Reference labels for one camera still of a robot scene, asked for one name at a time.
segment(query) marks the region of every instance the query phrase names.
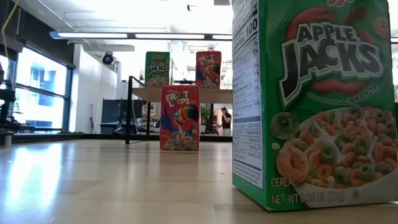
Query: desk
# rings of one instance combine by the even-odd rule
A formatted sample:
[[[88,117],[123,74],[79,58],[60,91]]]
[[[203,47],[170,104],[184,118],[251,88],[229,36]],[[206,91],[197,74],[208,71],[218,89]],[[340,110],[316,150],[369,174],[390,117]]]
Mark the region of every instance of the desk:
[[[151,103],[161,102],[161,88],[132,88],[132,94]],[[200,90],[200,103],[232,103],[232,90]]]

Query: ceiling light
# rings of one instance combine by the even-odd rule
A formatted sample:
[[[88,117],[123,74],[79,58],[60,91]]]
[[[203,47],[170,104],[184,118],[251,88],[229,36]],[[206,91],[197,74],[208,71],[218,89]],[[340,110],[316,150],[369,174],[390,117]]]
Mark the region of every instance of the ceiling light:
[[[213,35],[215,40],[232,40],[232,35]]]
[[[98,39],[126,39],[127,34],[117,34],[117,33],[79,33],[79,32],[71,32],[71,33],[58,33],[59,37],[62,38],[98,38]]]
[[[137,39],[204,39],[201,34],[136,34]]]

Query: froot loops cereal box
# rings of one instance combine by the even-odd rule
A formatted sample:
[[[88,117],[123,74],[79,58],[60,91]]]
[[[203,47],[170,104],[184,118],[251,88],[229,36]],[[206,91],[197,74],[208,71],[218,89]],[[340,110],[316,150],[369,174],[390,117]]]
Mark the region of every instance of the froot loops cereal box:
[[[233,184],[269,211],[397,201],[387,0],[233,10]]]
[[[162,87],[160,148],[199,150],[200,90],[196,85]]]
[[[196,85],[220,89],[221,52],[197,52]]]
[[[162,88],[169,84],[170,52],[147,52],[145,86]]]

